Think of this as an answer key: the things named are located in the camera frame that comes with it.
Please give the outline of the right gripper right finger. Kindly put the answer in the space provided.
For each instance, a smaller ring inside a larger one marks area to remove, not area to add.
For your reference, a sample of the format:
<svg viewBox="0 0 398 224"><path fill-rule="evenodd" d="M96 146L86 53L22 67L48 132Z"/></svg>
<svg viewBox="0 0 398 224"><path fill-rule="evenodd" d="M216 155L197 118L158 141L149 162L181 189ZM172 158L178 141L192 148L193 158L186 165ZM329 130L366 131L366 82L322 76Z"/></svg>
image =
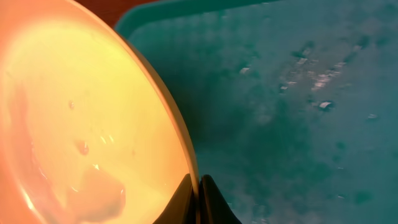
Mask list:
<svg viewBox="0 0 398 224"><path fill-rule="evenodd" d="M208 174L201 178L199 200L201 224L242 224Z"/></svg>

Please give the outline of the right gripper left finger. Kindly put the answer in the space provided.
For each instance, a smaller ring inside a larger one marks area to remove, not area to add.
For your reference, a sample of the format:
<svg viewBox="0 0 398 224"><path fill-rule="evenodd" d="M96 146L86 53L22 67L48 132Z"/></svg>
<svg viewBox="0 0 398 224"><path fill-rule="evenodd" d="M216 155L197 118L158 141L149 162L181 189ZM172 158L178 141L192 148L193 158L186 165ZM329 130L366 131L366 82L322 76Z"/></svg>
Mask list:
<svg viewBox="0 0 398 224"><path fill-rule="evenodd" d="M184 176L153 224L196 224L196 202L190 174Z"/></svg>

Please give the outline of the yellow plate top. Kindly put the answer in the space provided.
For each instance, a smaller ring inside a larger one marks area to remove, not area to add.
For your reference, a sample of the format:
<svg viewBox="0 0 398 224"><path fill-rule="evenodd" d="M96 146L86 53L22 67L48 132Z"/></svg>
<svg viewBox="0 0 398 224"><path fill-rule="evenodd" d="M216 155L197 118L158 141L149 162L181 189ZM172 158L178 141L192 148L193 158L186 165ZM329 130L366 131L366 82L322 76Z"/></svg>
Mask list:
<svg viewBox="0 0 398 224"><path fill-rule="evenodd" d="M198 169L150 63L76 1L1 2L1 222L154 223Z"/></svg>

